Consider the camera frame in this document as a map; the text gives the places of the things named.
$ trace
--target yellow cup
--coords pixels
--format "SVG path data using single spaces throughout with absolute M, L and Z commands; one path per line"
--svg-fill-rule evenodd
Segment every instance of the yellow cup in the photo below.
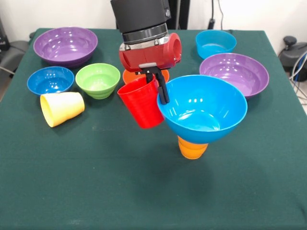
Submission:
M 47 93 L 40 96 L 40 105 L 47 124 L 55 127 L 84 111 L 78 92 Z
M 194 144 L 178 136 L 178 144 L 181 154 L 190 160 L 198 159 L 206 151 L 208 144 Z

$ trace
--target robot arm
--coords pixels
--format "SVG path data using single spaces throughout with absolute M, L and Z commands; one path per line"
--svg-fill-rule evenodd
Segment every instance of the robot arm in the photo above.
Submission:
M 181 60 L 181 41 L 169 34 L 166 21 L 171 18 L 168 0 L 111 0 L 118 28 L 123 37 L 119 58 L 126 70 L 153 75 L 159 83 L 161 102 L 169 102 L 162 69 Z

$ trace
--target cup rim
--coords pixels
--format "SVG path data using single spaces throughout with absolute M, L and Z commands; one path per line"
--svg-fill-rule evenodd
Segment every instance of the cup rim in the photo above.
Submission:
M 143 89 L 143 88 L 145 88 L 145 87 L 148 87 L 149 85 L 152 84 L 152 82 L 154 82 L 154 79 L 155 79 L 155 78 L 153 78 L 149 83 L 147 83 L 147 84 L 145 84 L 145 85 L 143 85 L 143 86 L 141 86 L 141 87 L 139 87 L 139 88 L 137 88 L 137 89 L 135 89 L 135 90 L 132 90 L 132 91 L 129 91 L 129 92 L 124 92 L 124 93 L 120 92 L 120 91 L 121 91 L 123 88 L 125 88 L 127 85 L 132 84 L 132 83 L 137 82 L 137 81 L 141 81 L 142 79 L 145 79 L 145 78 L 146 78 L 146 77 L 137 78 L 137 79 L 135 79 L 135 80 L 129 82 L 128 84 L 123 85 L 123 86 L 117 91 L 118 95 L 130 94 L 130 93 L 136 92 L 136 91 L 138 91 L 138 90 L 141 90 L 141 89 Z
M 168 69 L 163 69 L 162 70 L 162 72 L 165 72 L 165 73 L 167 73 L 167 81 L 165 81 L 166 83 L 169 81 L 169 78 L 170 78 L 170 74 L 169 74 L 169 71 L 168 71 Z M 124 83 L 127 85 L 127 84 L 129 84 L 130 82 L 132 82 L 132 81 L 134 81 L 134 80 L 137 80 L 137 79 L 139 79 L 139 78 L 142 78 L 142 77 L 139 77 L 139 78 L 136 78 L 136 79 L 134 79 L 134 80 L 131 80 L 131 81 L 129 81 L 129 82 L 127 82 L 126 81 L 126 79 L 127 79 L 127 77 L 126 77 L 126 75 L 127 75 L 127 72 L 128 73 L 131 73 L 130 71 L 128 71 L 128 70 L 124 70 L 123 71 L 123 81 L 124 81 Z

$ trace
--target red cup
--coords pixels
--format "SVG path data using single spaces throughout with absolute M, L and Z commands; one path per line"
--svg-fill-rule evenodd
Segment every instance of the red cup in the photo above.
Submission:
M 152 128 L 164 121 L 158 108 L 158 83 L 138 78 L 118 90 L 118 95 L 141 128 Z

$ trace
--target orange cup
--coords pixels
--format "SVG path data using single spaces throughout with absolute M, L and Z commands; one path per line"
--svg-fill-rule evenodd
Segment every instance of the orange cup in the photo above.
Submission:
M 178 136 L 178 144 L 181 154 L 190 160 L 198 159 L 206 151 L 208 144 L 194 144 L 187 142 Z
M 164 69 L 161 71 L 162 75 L 164 76 L 165 82 L 168 82 L 169 80 L 169 72 L 167 69 Z M 142 77 L 146 77 L 146 74 L 138 74 L 136 75 L 134 72 L 129 72 L 127 70 L 124 70 L 123 72 L 123 80 L 125 82 L 125 84 L 128 84 L 129 82 L 138 79 L 138 78 L 142 78 Z

